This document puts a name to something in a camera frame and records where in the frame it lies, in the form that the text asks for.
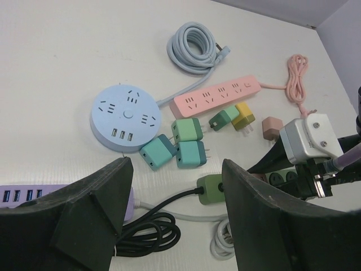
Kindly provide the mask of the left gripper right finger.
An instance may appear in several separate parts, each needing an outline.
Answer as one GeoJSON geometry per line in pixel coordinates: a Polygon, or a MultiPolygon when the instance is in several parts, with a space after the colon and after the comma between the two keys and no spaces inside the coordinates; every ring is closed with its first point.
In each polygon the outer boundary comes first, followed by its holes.
{"type": "Polygon", "coordinates": [[[222,181],[238,270],[360,269],[360,211],[297,199],[229,159],[222,181]]]}

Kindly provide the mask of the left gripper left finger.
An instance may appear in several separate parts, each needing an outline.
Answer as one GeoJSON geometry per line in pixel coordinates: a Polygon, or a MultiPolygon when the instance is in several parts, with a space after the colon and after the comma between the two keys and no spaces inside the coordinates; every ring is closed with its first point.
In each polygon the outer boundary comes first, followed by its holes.
{"type": "Polygon", "coordinates": [[[108,270],[133,178],[128,157],[16,208],[1,209],[2,270],[108,270]]]}

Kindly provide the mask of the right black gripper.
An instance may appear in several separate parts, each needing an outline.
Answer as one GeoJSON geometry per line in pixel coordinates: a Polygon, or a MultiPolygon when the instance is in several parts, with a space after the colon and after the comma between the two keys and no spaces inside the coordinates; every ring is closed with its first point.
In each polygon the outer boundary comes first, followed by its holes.
{"type": "Polygon", "coordinates": [[[342,171],[326,173],[325,159],[309,159],[305,164],[293,165],[287,158],[281,138],[249,173],[265,174],[282,169],[294,168],[297,171],[296,198],[308,200],[332,196],[332,186],[360,181],[360,160],[346,166],[342,171]]]}

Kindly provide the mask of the yellow charger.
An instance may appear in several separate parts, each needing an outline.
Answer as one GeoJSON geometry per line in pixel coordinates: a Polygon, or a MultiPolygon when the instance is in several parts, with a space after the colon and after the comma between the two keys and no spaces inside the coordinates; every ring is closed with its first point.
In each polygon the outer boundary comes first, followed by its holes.
{"type": "Polygon", "coordinates": [[[236,131],[252,132],[254,129],[252,123],[256,120],[253,112],[250,110],[246,102],[241,102],[235,105],[239,115],[231,121],[236,131]]]}

